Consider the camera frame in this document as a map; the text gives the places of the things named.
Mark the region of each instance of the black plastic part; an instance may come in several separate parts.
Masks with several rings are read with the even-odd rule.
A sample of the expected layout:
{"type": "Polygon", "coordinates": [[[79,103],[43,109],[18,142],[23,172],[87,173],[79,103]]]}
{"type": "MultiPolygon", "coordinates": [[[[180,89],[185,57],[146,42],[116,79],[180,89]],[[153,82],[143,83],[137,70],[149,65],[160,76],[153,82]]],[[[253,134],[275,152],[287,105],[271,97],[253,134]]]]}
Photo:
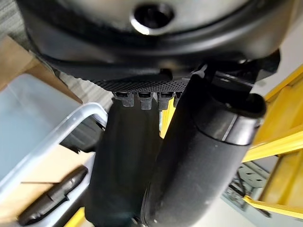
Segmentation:
{"type": "Polygon", "coordinates": [[[142,110],[150,110],[152,108],[152,92],[141,92],[137,96],[140,100],[142,110]]]}
{"type": "Polygon", "coordinates": [[[167,110],[169,101],[175,96],[173,92],[159,92],[158,95],[158,109],[167,110]]]}
{"type": "Polygon", "coordinates": [[[95,145],[102,137],[103,129],[93,117],[82,121],[60,144],[78,153],[94,151],[95,145]]]}
{"type": "Polygon", "coordinates": [[[264,101],[256,103],[251,114],[243,111],[245,105],[239,104],[239,111],[219,105],[205,84],[199,76],[192,77],[165,135],[142,206],[142,221],[148,227],[195,224],[236,173],[250,146],[251,139],[248,141],[246,134],[253,138],[256,133],[254,124],[247,126],[240,121],[237,124],[243,128],[237,127],[234,139],[223,141],[217,134],[224,132],[229,138],[229,128],[233,126],[228,121],[229,114],[232,118],[257,121],[265,113],[264,101]],[[216,124],[219,113],[225,121],[216,124]],[[205,130],[209,125],[212,131],[205,130]]]}
{"type": "Polygon", "coordinates": [[[114,97],[117,100],[122,101],[124,107],[134,106],[134,94],[131,92],[113,92],[114,97]]]}
{"type": "MultiPolygon", "coordinates": [[[[57,1],[17,0],[28,36],[45,61],[102,87],[111,83],[111,87],[115,85],[108,89],[111,91],[135,90],[129,87],[135,82],[140,82],[140,87],[151,81],[165,85],[168,74],[162,73],[163,69],[170,71],[170,80],[180,79],[205,59],[239,61],[266,57],[281,44],[292,22],[295,2],[253,0],[208,26],[148,37],[93,24],[57,1]],[[118,85],[120,80],[123,90],[118,85]]],[[[136,92],[176,91],[160,89],[136,92]]]]}
{"type": "Polygon", "coordinates": [[[160,142],[155,100],[149,111],[141,110],[137,98],[133,108],[114,100],[88,188],[88,221],[97,227],[120,227],[140,216],[160,142]]]}

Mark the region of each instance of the floor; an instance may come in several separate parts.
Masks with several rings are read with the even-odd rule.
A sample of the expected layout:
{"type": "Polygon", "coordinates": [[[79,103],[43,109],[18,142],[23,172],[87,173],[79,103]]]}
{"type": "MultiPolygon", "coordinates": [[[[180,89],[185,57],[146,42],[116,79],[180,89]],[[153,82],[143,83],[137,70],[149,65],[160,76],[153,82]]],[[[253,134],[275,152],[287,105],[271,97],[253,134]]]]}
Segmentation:
{"type": "MultiPolygon", "coordinates": [[[[29,49],[23,21],[14,0],[0,0],[0,40],[6,35],[11,36],[25,49],[29,49]]],[[[105,110],[109,110],[113,97],[111,92],[89,81],[76,79],[64,73],[60,74],[60,79],[84,103],[97,102],[101,104],[105,110]]]]}

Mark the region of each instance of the white wall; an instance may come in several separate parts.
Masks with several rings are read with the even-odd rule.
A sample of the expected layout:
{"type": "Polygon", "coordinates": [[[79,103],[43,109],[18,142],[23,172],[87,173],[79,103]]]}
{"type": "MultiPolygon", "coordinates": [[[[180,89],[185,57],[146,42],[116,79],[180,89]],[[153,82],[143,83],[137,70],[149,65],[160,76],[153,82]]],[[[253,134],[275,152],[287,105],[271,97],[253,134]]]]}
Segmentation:
{"type": "Polygon", "coordinates": [[[218,199],[194,227],[256,227],[222,199],[218,199]]]}
{"type": "Polygon", "coordinates": [[[281,46],[281,62],[278,72],[255,84],[252,92],[266,95],[293,71],[303,64],[303,22],[301,20],[287,35],[281,46]]]}

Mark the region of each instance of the yellow metal shelving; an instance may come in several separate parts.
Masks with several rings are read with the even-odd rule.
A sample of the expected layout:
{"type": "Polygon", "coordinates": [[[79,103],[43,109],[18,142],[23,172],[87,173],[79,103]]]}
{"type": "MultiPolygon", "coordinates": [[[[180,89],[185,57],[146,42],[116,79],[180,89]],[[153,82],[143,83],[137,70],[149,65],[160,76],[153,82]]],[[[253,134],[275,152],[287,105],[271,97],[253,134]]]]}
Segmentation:
{"type": "Polygon", "coordinates": [[[243,162],[303,148],[303,65],[265,96],[267,114],[243,162]]]}

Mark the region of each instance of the yellow shelf frame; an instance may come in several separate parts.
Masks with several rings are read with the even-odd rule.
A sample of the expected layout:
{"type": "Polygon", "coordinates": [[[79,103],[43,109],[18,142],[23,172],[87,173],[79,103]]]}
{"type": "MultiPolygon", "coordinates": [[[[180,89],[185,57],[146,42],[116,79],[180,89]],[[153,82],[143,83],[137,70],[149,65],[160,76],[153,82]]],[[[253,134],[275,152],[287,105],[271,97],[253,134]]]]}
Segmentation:
{"type": "Polygon", "coordinates": [[[303,209],[300,209],[300,208],[291,208],[291,207],[288,207],[285,205],[270,204],[270,203],[266,203],[266,202],[262,202],[262,201],[255,201],[249,196],[245,196],[244,200],[249,205],[251,205],[257,209],[267,210],[267,211],[271,211],[274,213],[279,213],[279,214],[303,219],[303,209]]]}

